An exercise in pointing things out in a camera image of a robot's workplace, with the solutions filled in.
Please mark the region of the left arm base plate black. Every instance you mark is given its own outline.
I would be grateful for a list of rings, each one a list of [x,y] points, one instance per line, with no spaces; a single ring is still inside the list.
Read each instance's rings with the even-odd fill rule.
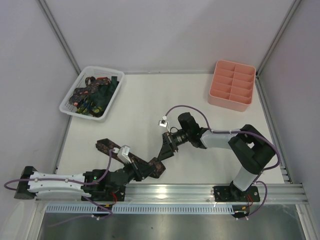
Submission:
[[[118,189],[90,190],[88,198],[94,202],[123,202],[125,195],[126,187],[121,186]]]

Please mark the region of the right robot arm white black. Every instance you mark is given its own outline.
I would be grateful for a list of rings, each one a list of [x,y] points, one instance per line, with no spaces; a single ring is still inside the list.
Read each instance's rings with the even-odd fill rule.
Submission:
[[[175,133],[162,134],[162,147],[157,161],[171,158],[179,150],[179,146],[187,142],[198,149],[231,150],[241,168],[225,190],[214,191],[219,195],[219,201],[240,202],[263,171],[268,170],[267,164],[271,159],[279,155],[275,146],[250,124],[236,130],[217,131],[200,127],[189,112],[180,114],[177,119],[181,128]]]

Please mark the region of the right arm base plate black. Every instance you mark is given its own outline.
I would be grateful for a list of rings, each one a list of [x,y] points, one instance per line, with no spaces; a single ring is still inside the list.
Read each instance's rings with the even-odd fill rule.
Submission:
[[[216,202],[239,202],[247,201],[257,203],[261,200],[258,188],[250,186],[246,191],[240,191],[230,185],[218,185],[213,187],[213,195]]]

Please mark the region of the dark brown floral tie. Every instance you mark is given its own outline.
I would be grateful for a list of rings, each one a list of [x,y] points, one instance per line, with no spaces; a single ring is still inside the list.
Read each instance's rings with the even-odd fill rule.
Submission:
[[[95,146],[98,151],[106,155],[109,155],[109,150],[112,150],[114,148],[121,148],[118,144],[116,144],[108,138],[98,140]],[[151,178],[158,179],[166,170],[165,165],[161,161],[158,161],[156,157],[152,158],[149,162],[141,159],[140,157],[134,155],[131,152],[128,154],[128,157],[132,162],[135,162],[137,165],[151,167],[153,169],[153,171],[149,175],[149,177]]]

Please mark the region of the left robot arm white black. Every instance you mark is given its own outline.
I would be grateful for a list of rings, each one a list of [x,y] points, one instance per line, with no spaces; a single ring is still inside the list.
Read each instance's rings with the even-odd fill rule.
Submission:
[[[116,171],[94,169],[85,173],[72,175],[46,174],[32,166],[22,171],[14,198],[18,200],[38,199],[77,199],[88,197],[93,201],[111,201],[125,193],[131,181],[140,182],[149,177],[155,166],[144,163],[125,164]]]

